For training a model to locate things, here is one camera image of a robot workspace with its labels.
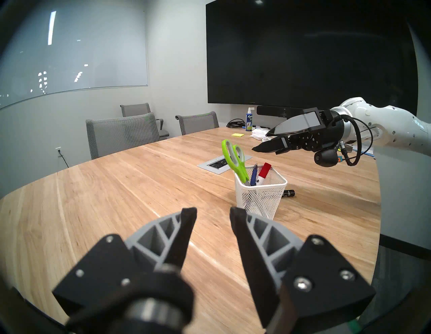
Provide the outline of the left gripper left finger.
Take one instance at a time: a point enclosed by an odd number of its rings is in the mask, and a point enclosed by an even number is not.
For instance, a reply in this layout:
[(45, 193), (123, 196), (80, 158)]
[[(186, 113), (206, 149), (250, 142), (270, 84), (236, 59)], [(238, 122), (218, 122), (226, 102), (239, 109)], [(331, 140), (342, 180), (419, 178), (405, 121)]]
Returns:
[(57, 284), (52, 294), (71, 318), (85, 308), (127, 297), (171, 302), (191, 321), (194, 292), (175, 272), (181, 271), (197, 218), (195, 207), (153, 220), (123, 240), (102, 237)]

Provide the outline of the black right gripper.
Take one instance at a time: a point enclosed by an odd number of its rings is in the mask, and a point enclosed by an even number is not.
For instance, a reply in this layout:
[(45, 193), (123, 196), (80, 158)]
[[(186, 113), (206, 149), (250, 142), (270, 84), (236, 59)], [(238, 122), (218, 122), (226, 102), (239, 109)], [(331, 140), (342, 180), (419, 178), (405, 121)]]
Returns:
[(318, 108), (303, 109), (300, 112), (291, 112), (290, 117), (266, 134), (266, 137), (278, 137), (262, 141), (252, 150), (276, 155), (299, 149), (324, 150), (339, 143), (344, 127), (344, 121), (335, 109), (322, 112), (319, 112)]

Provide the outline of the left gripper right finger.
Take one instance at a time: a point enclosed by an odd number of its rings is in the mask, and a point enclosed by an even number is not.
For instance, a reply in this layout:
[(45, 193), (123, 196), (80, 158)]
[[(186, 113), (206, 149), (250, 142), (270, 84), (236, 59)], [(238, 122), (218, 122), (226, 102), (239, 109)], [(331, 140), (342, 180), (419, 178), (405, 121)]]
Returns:
[(375, 289), (323, 236), (302, 241), (280, 223), (238, 207), (230, 221), (265, 333), (348, 329)]

